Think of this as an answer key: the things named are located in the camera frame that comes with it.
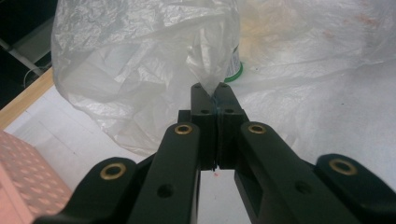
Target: cable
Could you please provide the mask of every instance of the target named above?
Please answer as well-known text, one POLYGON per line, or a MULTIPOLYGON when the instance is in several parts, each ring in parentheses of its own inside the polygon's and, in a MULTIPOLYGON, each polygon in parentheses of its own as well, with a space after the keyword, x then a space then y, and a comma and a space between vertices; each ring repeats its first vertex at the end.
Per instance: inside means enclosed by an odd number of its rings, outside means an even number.
POLYGON ((29 73, 35 71, 36 69, 49 69, 49 67, 46 66, 41 66, 41 67, 36 67, 36 68, 32 68, 29 71, 27 71, 27 73, 25 74, 25 76, 23 77, 23 88, 26 89, 26 78, 29 75, 29 73))

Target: wooden strip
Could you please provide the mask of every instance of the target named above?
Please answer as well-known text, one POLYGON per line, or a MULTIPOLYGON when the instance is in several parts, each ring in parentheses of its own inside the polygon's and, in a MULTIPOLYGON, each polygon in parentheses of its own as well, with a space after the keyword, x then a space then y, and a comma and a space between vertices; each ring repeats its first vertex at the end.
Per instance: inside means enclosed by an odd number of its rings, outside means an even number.
POLYGON ((52 68, 45 72, 34 83, 32 83, 32 85, 0 110, 1 130, 4 130, 10 123, 12 123, 12 121, 14 121, 32 103, 40 98, 40 96, 43 95, 51 86, 53 86, 52 68))

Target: green rim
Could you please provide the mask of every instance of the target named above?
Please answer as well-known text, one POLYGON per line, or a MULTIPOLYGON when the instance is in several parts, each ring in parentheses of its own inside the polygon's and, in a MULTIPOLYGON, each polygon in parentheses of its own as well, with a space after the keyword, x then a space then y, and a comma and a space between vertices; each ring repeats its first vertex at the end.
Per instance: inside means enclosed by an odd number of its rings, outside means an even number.
POLYGON ((241 63, 241 67, 239 68, 239 71, 235 75, 233 75, 231 77, 226 77, 224 79, 224 82, 235 81, 237 78, 239 78, 242 75, 242 71, 244 71, 244 65, 242 65, 242 63, 241 63))

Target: clear plastic bag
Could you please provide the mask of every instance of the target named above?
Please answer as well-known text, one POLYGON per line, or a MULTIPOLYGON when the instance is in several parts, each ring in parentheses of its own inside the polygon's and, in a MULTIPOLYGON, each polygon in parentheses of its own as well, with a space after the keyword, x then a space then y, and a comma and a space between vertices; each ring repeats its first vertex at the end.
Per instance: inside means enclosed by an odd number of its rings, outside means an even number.
POLYGON ((396 170, 391 0, 61 0, 55 83, 121 146, 152 153, 190 86, 224 79, 239 20, 244 73, 231 86, 251 120, 307 161, 334 152, 396 170))

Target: pink basket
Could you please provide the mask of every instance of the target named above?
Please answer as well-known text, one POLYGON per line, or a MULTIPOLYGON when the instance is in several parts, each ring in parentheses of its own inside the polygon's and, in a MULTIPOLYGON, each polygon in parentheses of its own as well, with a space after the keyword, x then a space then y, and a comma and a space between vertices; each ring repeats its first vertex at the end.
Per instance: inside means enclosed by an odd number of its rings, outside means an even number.
POLYGON ((61 211, 70 189, 29 144, 0 131, 0 220, 31 223, 61 211))

